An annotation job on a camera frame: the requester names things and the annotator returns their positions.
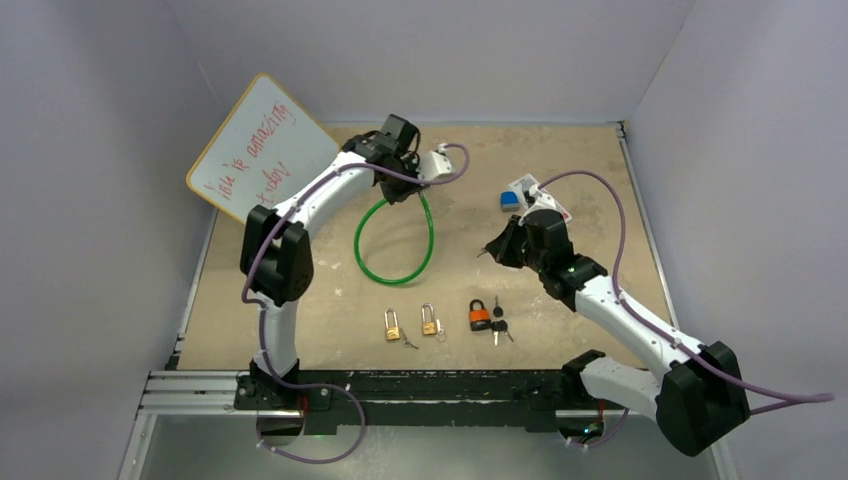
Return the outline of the green cable lock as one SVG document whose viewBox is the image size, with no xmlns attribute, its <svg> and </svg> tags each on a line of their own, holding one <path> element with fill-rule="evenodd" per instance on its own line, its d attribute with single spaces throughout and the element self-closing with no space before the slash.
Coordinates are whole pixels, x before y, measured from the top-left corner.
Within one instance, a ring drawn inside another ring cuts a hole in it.
<svg viewBox="0 0 848 480">
<path fill-rule="evenodd" d="M 430 202 L 423 194 L 418 195 L 423 211 L 421 220 L 426 227 L 413 229 L 403 238 L 400 234 L 389 234 L 388 227 L 380 227 L 366 235 L 375 217 L 385 210 L 387 200 L 378 200 L 360 218 L 354 230 L 352 252 L 361 273 L 369 280 L 389 287 L 402 287 L 419 280 L 433 259 L 436 247 L 435 217 Z"/>
</svg>

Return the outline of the black-headed keys bunch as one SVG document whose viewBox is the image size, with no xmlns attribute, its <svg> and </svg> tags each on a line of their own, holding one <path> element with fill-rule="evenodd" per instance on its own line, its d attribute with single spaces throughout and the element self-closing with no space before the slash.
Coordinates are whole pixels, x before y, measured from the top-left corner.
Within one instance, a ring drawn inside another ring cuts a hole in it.
<svg viewBox="0 0 848 480">
<path fill-rule="evenodd" d="M 510 342 L 513 342 L 514 339 L 509 332 L 508 322 L 504 318 L 504 311 L 500 305 L 499 298 L 495 297 L 495 305 L 491 311 L 493 320 L 491 323 L 491 330 L 493 332 L 493 344 L 495 347 L 498 347 L 500 344 L 501 338 L 506 338 Z"/>
</svg>

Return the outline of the orange black lock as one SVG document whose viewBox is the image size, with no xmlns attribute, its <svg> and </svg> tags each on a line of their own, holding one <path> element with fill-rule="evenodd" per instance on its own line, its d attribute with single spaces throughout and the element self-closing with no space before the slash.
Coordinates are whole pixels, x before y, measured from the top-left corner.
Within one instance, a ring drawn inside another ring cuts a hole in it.
<svg viewBox="0 0 848 480">
<path fill-rule="evenodd" d="M 469 328 L 472 332 L 489 330 L 492 325 L 492 320 L 489 311 L 485 304 L 480 299 L 473 299 L 469 302 Z"/>
</svg>

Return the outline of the brass padlock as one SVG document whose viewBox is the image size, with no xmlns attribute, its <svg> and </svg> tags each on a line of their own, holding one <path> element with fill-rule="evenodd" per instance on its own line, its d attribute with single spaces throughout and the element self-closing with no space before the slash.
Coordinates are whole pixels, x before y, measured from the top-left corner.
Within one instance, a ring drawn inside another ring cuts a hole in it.
<svg viewBox="0 0 848 480">
<path fill-rule="evenodd" d="M 398 341 L 401 338 L 400 327 L 396 311 L 388 308 L 384 312 L 385 340 L 387 342 Z"/>
<path fill-rule="evenodd" d="M 435 310 L 430 303 L 425 303 L 421 306 L 421 333 L 424 336 L 436 336 L 438 334 Z"/>
</svg>

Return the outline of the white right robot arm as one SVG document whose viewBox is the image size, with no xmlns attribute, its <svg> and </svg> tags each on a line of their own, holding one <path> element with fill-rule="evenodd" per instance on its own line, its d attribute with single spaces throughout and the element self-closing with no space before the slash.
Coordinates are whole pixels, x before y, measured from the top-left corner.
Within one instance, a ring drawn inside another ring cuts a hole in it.
<svg viewBox="0 0 848 480">
<path fill-rule="evenodd" d="M 751 416 L 735 353 L 705 345 L 615 289 L 612 276 L 575 252 L 562 214 L 543 209 L 510 217 L 484 246 L 505 267 L 529 268 L 552 298 L 602 327 L 643 364 L 636 369 L 602 353 L 570 362 L 561 392 L 576 407 L 609 400 L 656 422 L 679 452 L 696 456 Z"/>
</svg>

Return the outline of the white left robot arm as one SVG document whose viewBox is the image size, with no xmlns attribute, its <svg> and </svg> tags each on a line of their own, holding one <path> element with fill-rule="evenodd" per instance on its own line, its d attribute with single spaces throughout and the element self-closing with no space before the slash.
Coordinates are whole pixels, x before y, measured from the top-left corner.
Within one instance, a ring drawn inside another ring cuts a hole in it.
<svg viewBox="0 0 848 480">
<path fill-rule="evenodd" d="M 398 203 L 431 181 L 421 175 L 420 129 L 390 115 L 378 130 L 348 139 L 330 165 L 303 189 L 272 208 L 255 206 L 245 224 L 241 300 L 258 310 L 258 350 L 252 377 L 272 408 L 284 409 L 315 383 L 298 379 L 295 346 L 298 302 L 314 277 L 312 235 L 366 189 L 379 187 Z"/>
</svg>

